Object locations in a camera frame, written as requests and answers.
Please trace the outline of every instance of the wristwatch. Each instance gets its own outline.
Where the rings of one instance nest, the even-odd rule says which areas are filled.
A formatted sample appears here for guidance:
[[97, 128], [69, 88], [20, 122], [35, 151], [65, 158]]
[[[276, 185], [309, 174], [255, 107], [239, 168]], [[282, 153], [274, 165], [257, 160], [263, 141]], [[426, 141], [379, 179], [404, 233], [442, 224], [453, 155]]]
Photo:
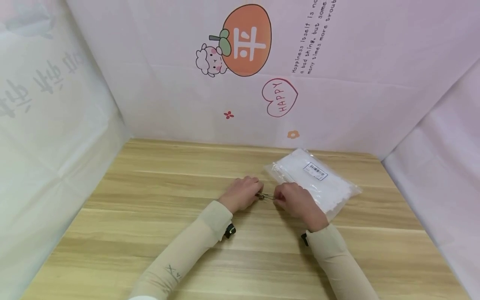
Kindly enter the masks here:
[[233, 226], [233, 223], [230, 223], [230, 225], [227, 226], [227, 230], [225, 230], [225, 237], [227, 239], [229, 239], [232, 235], [235, 234], [235, 232], [237, 232], [237, 229], [235, 228], [235, 226]]

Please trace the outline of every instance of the barcode label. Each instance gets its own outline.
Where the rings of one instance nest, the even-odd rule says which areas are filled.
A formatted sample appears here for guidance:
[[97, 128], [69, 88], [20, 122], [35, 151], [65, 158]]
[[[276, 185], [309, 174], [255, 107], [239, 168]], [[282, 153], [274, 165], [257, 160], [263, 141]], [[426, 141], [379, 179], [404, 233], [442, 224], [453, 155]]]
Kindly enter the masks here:
[[322, 181], [325, 179], [325, 177], [328, 176], [328, 174], [314, 165], [313, 163], [309, 163], [306, 167], [303, 168], [307, 173], [312, 175], [313, 177], [317, 178], [318, 180]]

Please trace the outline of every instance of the wooden table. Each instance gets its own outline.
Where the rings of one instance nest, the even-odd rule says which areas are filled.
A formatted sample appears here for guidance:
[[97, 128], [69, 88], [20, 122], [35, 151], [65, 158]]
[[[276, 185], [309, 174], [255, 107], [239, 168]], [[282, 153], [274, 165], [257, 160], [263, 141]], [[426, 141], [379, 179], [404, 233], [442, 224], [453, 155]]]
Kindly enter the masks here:
[[[126, 300], [157, 255], [237, 177], [275, 186], [263, 166], [291, 150], [131, 140], [25, 293], [25, 300]], [[468, 299], [372, 155], [313, 152], [363, 188], [333, 223], [383, 300]], [[335, 299], [302, 224], [270, 200], [202, 257], [170, 299]]]

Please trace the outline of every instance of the beige arm sleeve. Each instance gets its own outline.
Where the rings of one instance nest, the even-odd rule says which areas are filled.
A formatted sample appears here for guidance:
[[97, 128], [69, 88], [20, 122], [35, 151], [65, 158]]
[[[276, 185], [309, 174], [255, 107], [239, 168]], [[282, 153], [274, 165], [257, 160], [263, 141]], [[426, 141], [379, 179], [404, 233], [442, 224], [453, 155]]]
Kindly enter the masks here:
[[217, 201], [211, 202], [145, 270], [135, 283], [130, 298], [167, 299], [198, 259], [222, 240], [231, 219], [232, 213], [227, 208]]
[[308, 244], [338, 300], [376, 300], [377, 294], [333, 226], [311, 233]]

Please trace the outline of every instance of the chinese character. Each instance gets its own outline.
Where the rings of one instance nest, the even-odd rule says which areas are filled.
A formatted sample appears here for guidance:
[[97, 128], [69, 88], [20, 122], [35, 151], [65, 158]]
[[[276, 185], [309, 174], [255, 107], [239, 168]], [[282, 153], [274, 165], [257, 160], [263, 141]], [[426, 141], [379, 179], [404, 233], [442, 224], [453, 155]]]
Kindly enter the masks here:
[[[242, 31], [242, 33], [240, 34], [240, 37], [246, 40], [250, 39], [249, 41], [239, 41], [239, 32], [240, 31], [238, 28], [233, 29], [233, 58], [236, 59], [238, 57], [239, 48], [248, 48], [250, 49], [249, 59], [250, 61], [252, 61], [255, 49], [265, 49], [266, 44], [256, 43], [257, 27], [252, 27], [250, 31], [250, 35], [245, 31]], [[248, 54], [247, 50], [240, 51], [241, 57], [247, 57], [247, 54]]]
[[53, 81], [55, 85], [60, 84], [59, 90], [63, 88], [63, 84], [61, 83], [63, 81], [63, 78], [60, 78], [61, 71], [60, 68], [56, 65], [53, 65], [49, 60], [47, 60], [48, 67], [50, 70], [46, 70], [46, 76], [42, 74], [40, 70], [37, 70], [36, 73], [39, 77], [33, 78], [35, 82], [42, 88], [42, 92], [49, 92], [50, 94], [53, 94], [53, 88], [52, 86], [48, 83], [47, 81], [47, 76], [50, 81]]
[[68, 52], [65, 52], [65, 57], [62, 59], [62, 61], [67, 66], [69, 70], [68, 73], [75, 74], [75, 71], [78, 69], [78, 67], [73, 61], [71, 54]]
[[83, 65], [85, 62], [84, 57], [79, 51], [73, 53], [73, 58], [75, 59], [77, 65]]
[[[32, 101], [32, 99], [27, 99], [28, 98], [28, 90], [21, 84], [19, 85], [14, 85], [13, 82], [10, 80], [7, 80], [8, 85], [12, 88], [13, 92], [16, 94], [16, 96], [12, 95], [9, 91], [5, 92], [5, 95], [7, 98], [10, 100], [10, 102], [15, 103], [18, 107], [23, 106], [28, 104], [29, 102]], [[25, 112], [28, 112], [30, 110], [30, 104], [26, 106]]]

